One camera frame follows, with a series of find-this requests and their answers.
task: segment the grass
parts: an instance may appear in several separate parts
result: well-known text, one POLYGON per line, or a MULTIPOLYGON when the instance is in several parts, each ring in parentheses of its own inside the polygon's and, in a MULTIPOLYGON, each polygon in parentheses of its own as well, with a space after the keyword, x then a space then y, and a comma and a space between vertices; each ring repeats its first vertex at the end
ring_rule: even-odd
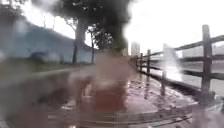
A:
POLYGON ((58 62, 38 62, 30 59, 10 58, 0 63, 0 77, 73 68, 83 64, 62 64, 58 62))

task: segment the fence post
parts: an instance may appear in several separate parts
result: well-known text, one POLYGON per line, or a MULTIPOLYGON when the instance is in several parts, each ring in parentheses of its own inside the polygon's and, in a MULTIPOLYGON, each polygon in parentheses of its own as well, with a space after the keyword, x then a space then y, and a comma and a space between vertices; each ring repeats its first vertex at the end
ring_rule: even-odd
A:
POLYGON ((142 58, 143 58, 143 54, 141 53, 141 58, 140 58, 140 72, 142 72, 142 58))
POLYGON ((210 40, 210 32, 209 32, 209 26, 203 25, 202 26, 203 31, 203 51, 204 51, 204 61, 203 61, 203 76, 201 81, 201 100, 202 103, 205 103, 209 90, 211 85, 211 65, 212 65, 212 44, 209 41, 210 40))
POLYGON ((223 102, 223 104, 222 104, 221 113, 224 114, 224 97, 222 98, 222 102, 223 102))
POLYGON ((161 80, 161 95, 162 96, 165 96, 166 95, 166 71, 165 71, 165 69, 163 69, 163 71, 162 71, 163 73, 162 73, 162 80, 161 80))
POLYGON ((138 71, 138 55, 135 58, 135 66, 136 66, 136 70, 138 71))
POLYGON ((147 76, 150 76, 150 54, 151 54, 151 51, 148 50, 148 52, 147 52, 147 76))
POLYGON ((151 51, 148 50, 148 52, 147 52, 147 78, 146 78, 146 87, 145 87, 145 95, 144 95, 145 99, 148 99, 148 92, 149 92, 149 86, 150 86, 150 54, 151 54, 151 51))

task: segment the wooden fence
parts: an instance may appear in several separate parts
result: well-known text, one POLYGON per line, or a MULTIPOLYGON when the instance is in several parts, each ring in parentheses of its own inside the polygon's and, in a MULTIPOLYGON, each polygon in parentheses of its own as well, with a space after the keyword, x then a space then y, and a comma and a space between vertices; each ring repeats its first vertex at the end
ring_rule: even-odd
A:
POLYGON ((141 53, 141 56, 138 57, 137 61, 136 61, 136 66, 139 69, 139 72, 146 74, 147 76, 152 76, 154 78, 159 79, 162 84, 161 93, 163 95, 165 95, 165 86, 168 83, 170 83, 170 84, 182 85, 184 87, 199 91, 200 96, 203 96, 203 97, 208 96, 207 94, 211 94, 210 93, 211 79, 224 80, 223 73, 212 73, 212 71, 211 71, 212 61, 224 60, 224 55, 220 55, 220 54, 213 55, 212 54, 212 44, 220 42, 220 41, 224 41, 224 35, 211 38, 208 25, 202 26, 202 32, 203 32, 203 40, 202 41, 192 43, 192 44, 187 44, 187 45, 184 45, 184 46, 181 46, 178 48, 174 48, 175 51, 181 51, 181 50, 191 49, 191 48, 195 48, 195 47, 199 47, 199 46, 203 47, 203 53, 204 53, 203 56, 179 58, 179 61, 181 63, 203 62, 203 71, 202 72, 190 71, 190 70, 181 70, 180 71, 180 73, 182 73, 182 74, 201 77, 202 81, 201 81, 200 88, 197 88, 193 85, 189 85, 187 83, 167 79, 167 76, 166 76, 167 74, 166 74, 165 70, 163 70, 161 67, 158 67, 158 66, 152 66, 151 63, 155 64, 155 63, 162 62, 163 60, 161 60, 161 59, 153 60, 153 59, 151 59, 151 57, 156 56, 156 55, 157 56, 161 55, 161 54, 163 54, 163 52, 156 52, 156 53, 151 54, 150 50, 148 50, 148 54, 145 56, 143 56, 143 54, 141 53), (158 75, 150 73, 150 69, 162 71, 163 72, 162 76, 158 76, 158 75))

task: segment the tree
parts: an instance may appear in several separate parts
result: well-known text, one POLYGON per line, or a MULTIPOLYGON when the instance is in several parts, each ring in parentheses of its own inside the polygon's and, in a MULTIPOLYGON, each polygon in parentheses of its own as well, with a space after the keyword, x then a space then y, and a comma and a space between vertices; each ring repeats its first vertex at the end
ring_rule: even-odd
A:
MULTIPOLYGON (((42 0, 32 0, 37 6, 42 0)), ((94 40, 99 48, 111 48, 118 52, 125 48, 123 26, 129 20, 127 6, 130 0, 61 0, 54 4, 51 12, 77 22, 74 49, 84 44, 85 32, 94 26, 94 40)))
POLYGON ((13 32, 13 24, 20 18, 21 10, 10 5, 0 4, 0 48, 4 50, 4 43, 13 32))
POLYGON ((43 24, 44 24, 44 28, 46 28, 46 16, 45 16, 45 13, 42 12, 42 17, 43 17, 43 24))
POLYGON ((94 48, 93 32, 91 30, 89 30, 88 33, 91 34, 91 44, 92 44, 92 57, 91 57, 91 61, 92 61, 92 63, 94 63, 95 48, 94 48))
POLYGON ((13 5, 13 2, 17 2, 20 4, 24 4, 24 2, 28 1, 28 0, 7 0, 9 5, 13 5))
POLYGON ((54 17, 53 26, 52 26, 53 30, 54 30, 54 27, 55 27, 55 17, 54 17))

